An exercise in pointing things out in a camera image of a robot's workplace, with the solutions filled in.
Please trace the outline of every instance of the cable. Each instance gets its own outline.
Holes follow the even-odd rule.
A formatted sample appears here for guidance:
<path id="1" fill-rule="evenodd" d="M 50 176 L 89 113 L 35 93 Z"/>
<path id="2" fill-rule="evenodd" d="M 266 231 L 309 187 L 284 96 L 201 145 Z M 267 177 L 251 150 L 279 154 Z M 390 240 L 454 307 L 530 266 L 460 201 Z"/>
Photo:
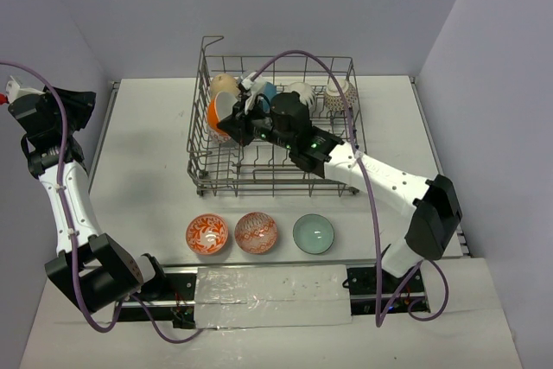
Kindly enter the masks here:
<path id="1" fill-rule="evenodd" d="M 70 232 L 70 238 L 71 238 L 71 271 L 72 271 L 72 278 L 73 278 L 73 290 L 75 292 L 75 298 L 77 299 L 77 304 L 79 305 L 79 310 L 82 313 L 82 315 L 85 317 L 86 322 L 97 332 L 100 333 L 107 333 L 111 331 L 115 324 L 118 321 L 119 313 L 121 312 L 121 308 L 123 307 L 123 301 L 119 302 L 115 310 L 113 311 L 113 317 L 111 319 L 111 323 L 107 327 L 100 326 L 93 318 L 88 310 L 88 307 L 86 306 L 85 299 L 83 298 L 82 292 L 80 290 L 80 281 L 79 281 L 79 241 L 77 240 L 77 235 L 75 234 L 75 225 L 73 222 L 73 218 L 71 216 L 71 210 L 69 208 L 69 204 L 67 203 L 67 197 L 65 195 L 65 189 L 63 186 L 63 170 L 65 168 L 65 153 L 66 153 L 66 146 L 67 146 L 67 113 L 66 108 L 63 105 L 63 102 L 61 101 L 61 97 L 58 94 L 58 92 L 55 90 L 55 88 L 44 78 L 42 77 L 38 72 L 36 72 L 34 69 L 27 67 L 23 64 L 19 64 L 17 62 L 9 61 L 9 60 L 0 60 L 0 65 L 6 66 L 6 67 L 13 67 L 21 69 L 27 73 L 30 73 L 34 77 L 36 77 L 42 84 L 46 86 L 46 88 L 50 91 L 52 96 L 55 99 L 56 104 L 60 108 L 60 116 L 61 116 L 61 143 L 60 143 L 60 156 L 58 158 L 58 171 L 56 175 L 56 184 L 58 195 L 60 196 L 60 202 L 61 207 L 63 209 L 64 216 L 66 218 L 67 222 L 67 228 L 69 228 Z M 151 314 L 147 310 L 146 306 L 142 301 L 140 301 L 137 297 L 133 296 L 138 300 L 138 302 L 141 303 L 143 308 L 145 308 L 146 314 L 149 316 L 149 318 L 152 320 L 152 324 L 154 325 L 154 329 L 156 332 L 164 339 L 165 341 L 168 341 L 169 343 L 184 343 L 184 341 L 180 340 L 171 340 L 165 335 L 161 333 L 157 325 L 155 324 L 155 321 L 152 319 Z M 187 340 L 192 340 L 195 336 L 197 336 L 200 333 L 197 332 L 196 334 L 190 336 Z"/>
<path id="2" fill-rule="evenodd" d="M 152 326 L 154 326 L 154 330 L 157 332 L 157 334 L 159 334 L 159 337 L 161 337 L 162 339 L 164 339 L 168 343 L 172 343 L 174 345 L 180 345 L 182 343 L 188 343 L 192 339 L 195 339 L 196 337 L 198 337 L 200 335 L 200 333 L 203 331 L 203 329 L 199 328 L 198 330 L 196 330 L 196 333 L 192 334 L 191 336 L 187 337 L 186 339 L 182 339 L 182 340 L 170 339 L 165 334 L 163 334 L 162 331 L 159 329 L 159 327 L 157 326 L 157 323 L 156 323 L 156 319 L 154 319 L 154 316 L 148 310 L 148 306 L 146 306 L 146 304 L 144 304 L 143 301 L 140 300 L 134 294 L 131 294 L 130 298 L 132 298 L 135 302 L 140 303 L 140 305 L 142 306 L 142 308 L 144 310 L 144 313 L 146 313 L 146 315 L 148 316 L 149 320 L 152 323 Z"/>
<path id="3" fill-rule="evenodd" d="M 338 82 L 338 80 L 336 79 L 336 77 L 334 76 L 334 74 L 332 73 L 330 68 L 328 68 L 327 65 L 322 60 L 320 60 L 318 57 L 316 57 L 315 55 L 313 55 L 309 52 L 302 51 L 301 49 L 292 49 L 290 51 L 284 51 L 281 54 L 278 54 L 278 55 L 274 56 L 273 58 L 271 58 L 261 68 L 259 68 L 256 71 L 256 73 L 251 77 L 251 80 L 254 81 L 258 76 L 260 76 L 263 73 L 263 71 L 265 71 L 268 67 L 270 67 L 277 60 L 283 58 L 284 56 L 292 55 L 292 54 L 299 54 L 299 55 L 307 56 L 308 58 L 311 58 L 312 60 L 317 62 L 328 73 L 328 76 L 331 78 L 333 83 L 336 85 L 336 89 L 338 90 L 338 93 L 340 94 L 340 98 L 342 100 L 342 104 L 344 105 L 344 108 L 347 109 L 344 112 L 346 114 L 347 129 L 348 129 L 349 137 L 350 137 L 350 140 L 351 140 L 350 144 L 352 145 L 353 153 L 356 153 L 358 149 L 357 149 L 357 145 L 355 143 L 355 134 L 354 134 L 355 130 L 353 128 L 353 120 L 352 120 L 352 115 L 351 115 L 351 112 L 350 112 L 350 105 L 347 102 L 346 95 L 342 91 L 340 83 Z M 358 165 L 359 165 L 359 169 L 361 170 L 361 174 L 363 175 L 363 179 L 365 180 L 366 191 L 367 191 L 368 196 L 369 196 L 369 205 L 371 206 L 372 228 L 373 228 L 373 231 L 374 231 L 374 248 L 375 248 L 375 251 L 376 251 L 376 268 L 377 268 L 377 298 L 376 298 L 375 321 L 376 321 L 377 328 L 380 328 L 382 326 L 382 323 L 384 322 L 384 318 L 388 314 L 389 307 L 397 300 L 397 298 L 400 295 L 402 289 L 405 287 L 405 285 L 409 282 L 409 280 L 419 270 L 419 268 L 421 266 L 421 263 L 418 263 L 415 267 L 413 267 L 411 269 L 410 272 L 407 273 L 407 275 L 404 277 L 403 281 L 397 287 L 396 291 L 394 291 L 394 294 L 391 296 L 390 300 L 388 300 L 388 302 L 386 303 L 384 311 L 381 310 L 380 307 L 381 307 L 381 304 L 382 304 L 382 251 L 381 251 L 381 246 L 380 246 L 380 228 L 379 228 L 379 225 L 378 225 L 378 215 L 377 215 L 376 201 L 374 200 L 374 193 L 372 191 L 371 179 L 369 178 L 369 174 L 366 171 L 365 165 L 363 163 L 359 162 L 359 158 L 357 159 L 357 162 L 358 162 Z M 431 317 L 427 317 L 427 318 L 417 317 L 417 316 L 412 314 L 411 310 L 412 310 L 413 304 L 416 304 L 416 303 L 420 302 L 421 300 L 417 300 L 417 301 L 413 302 L 408 307 L 409 315 L 411 317 L 413 317 L 414 319 L 419 320 L 419 321 L 434 320 L 435 318 L 439 317 L 443 313 L 443 310 L 448 305 L 449 286 L 448 286 L 447 279 L 446 279 L 445 275 L 443 274 L 442 270 L 440 269 L 440 267 L 438 266 L 438 264 L 436 264 L 434 261 L 430 261 L 430 262 L 432 263 L 432 265 L 435 266 L 435 268 L 440 273 L 440 276 L 442 277 L 442 280 L 443 280 L 444 286 L 445 286 L 446 295 L 444 297 L 443 305 L 440 307 L 440 309 L 434 315 L 432 315 Z"/>

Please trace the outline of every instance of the gray wall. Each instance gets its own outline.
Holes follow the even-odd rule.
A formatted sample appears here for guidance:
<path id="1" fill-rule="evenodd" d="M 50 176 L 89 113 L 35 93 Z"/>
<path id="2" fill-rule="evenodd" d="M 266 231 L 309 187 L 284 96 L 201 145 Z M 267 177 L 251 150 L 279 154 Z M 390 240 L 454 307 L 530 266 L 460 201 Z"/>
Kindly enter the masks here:
<path id="1" fill-rule="evenodd" d="M 457 0 L 418 85 L 526 369 L 553 367 L 553 3 Z"/>
<path id="2" fill-rule="evenodd" d="M 194 75 L 219 52 L 350 54 L 359 73 L 418 74 L 454 0 L 61 0 L 108 74 Z"/>
<path id="3" fill-rule="evenodd" d="M 107 103 L 107 78 L 59 0 L 0 0 L 0 57 L 25 63 L 55 86 L 99 92 L 90 128 L 79 135 L 92 160 Z M 9 74 L 0 67 L 0 88 Z M 41 86 L 29 77 L 30 85 Z M 22 129 L 0 107 L 0 366 L 19 367 L 45 282 L 43 265 L 55 256 L 54 217 L 46 192 L 27 171 Z"/>

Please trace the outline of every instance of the wire basket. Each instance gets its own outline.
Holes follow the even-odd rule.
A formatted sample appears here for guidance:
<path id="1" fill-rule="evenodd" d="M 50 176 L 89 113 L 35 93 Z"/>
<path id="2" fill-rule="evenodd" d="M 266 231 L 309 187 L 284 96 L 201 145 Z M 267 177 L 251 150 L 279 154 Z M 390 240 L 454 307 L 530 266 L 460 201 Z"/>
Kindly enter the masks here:
<path id="1" fill-rule="evenodd" d="M 216 195 L 231 192 L 235 196 L 245 194 L 356 194 L 357 189 L 342 183 L 322 179 L 305 173 L 289 159 L 286 149 L 260 140 L 246 147 L 230 142 L 218 144 L 207 132 L 207 107 L 211 99 L 209 86 L 218 73 L 238 77 L 246 70 L 256 70 L 267 62 L 270 55 L 214 55 L 207 48 L 221 41 L 223 36 L 204 36 L 201 42 L 194 102 L 188 130 L 188 174 L 196 185 L 197 194 Z M 319 56 L 337 78 L 349 80 L 357 88 L 353 59 L 345 56 Z M 291 82 L 309 83 L 316 95 L 316 105 L 311 111 L 313 125 L 349 140 L 346 116 L 343 111 L 330 111 L 325 106 L 324 91 L 330 80 L 318 64 L 302 55 L 283 57 L 263 73 L 278 92 Z M 363 116 L 359 97 L 349 110 L 355 124 L 356 140 L 362 151 L 366 149 Z"/>

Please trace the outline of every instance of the floral patterned bowl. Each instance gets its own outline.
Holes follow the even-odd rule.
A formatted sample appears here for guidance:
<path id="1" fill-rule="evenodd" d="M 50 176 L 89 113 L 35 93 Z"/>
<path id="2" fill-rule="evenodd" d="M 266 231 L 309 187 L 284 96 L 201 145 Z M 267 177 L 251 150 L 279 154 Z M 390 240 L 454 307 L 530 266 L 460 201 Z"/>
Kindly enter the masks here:
<path id="1" fill-rule="evenodd" d="M 242 250 L 250 254 L 263 254 L 277 241 L 277 224 L 266 213 L 248 213 L 236 224 L 234 238 Z"/>
<path id="2" fill-rule="evenodd" d="M 187 245 L 196 254 L 214 254 L 225 246 L 227 240 L 228 225 L 220 216 L 206 213 L 188 225 Z"/>

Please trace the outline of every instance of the table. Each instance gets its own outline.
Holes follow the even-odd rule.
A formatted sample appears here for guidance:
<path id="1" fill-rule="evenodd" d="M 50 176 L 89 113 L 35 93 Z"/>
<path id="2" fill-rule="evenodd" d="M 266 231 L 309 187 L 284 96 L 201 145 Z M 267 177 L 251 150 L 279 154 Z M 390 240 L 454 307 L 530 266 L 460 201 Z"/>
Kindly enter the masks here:
<path id="1" fill-rule="evenodd" d="M 433 177 L 435 160 L 409 78 L 358 77 L 358 83 L 371 156 Z M 93 172 L 92 203 L 105 232 L 134 255 L 147 251 L 163 264 L 305 263 L 312 256 L 293 246 L 291 226 L 299 215 L 318 212 L 340 223 L 340 238 L 317 262 L 374 258 L 370 212 L 362 194 L 290 200 L 197 197 L 186 174 L 186 116 L 193 87 L 193 80 L 122 81 Z M 249 257 L 235 244 L 207 261 L 189 254 L 184 230 L 195 215 L 219 213 L 232 228 L 246 210 L 254 209 L 273 215 L 281 227 L 280 245 L 271 254 Z M 385 205 L 378 204 L 378 215 L 383 244 L 405 231 L 406 223 Z M 429 323 L 389 315 L 376 328 L 374 316 L 364 315 L 340 326 L 207 330 L 186 345 L 163 342 L 148 322 L 119 323 L 109 334 L 97 334 L 47 282 L 21 368 L 519 369 L 486 262 L 462 257 L 453 238 L 440 266 L 448 276 L 450 303 L 444 315 Z M 429 306 L 436 310 L 443 296 L 441 279 L 427 264 L 422 274 Z M 95 318 L 109 321 L 111 308 Z M 168 323 L 161 328 L 173 338 L 189 333 Z"/>

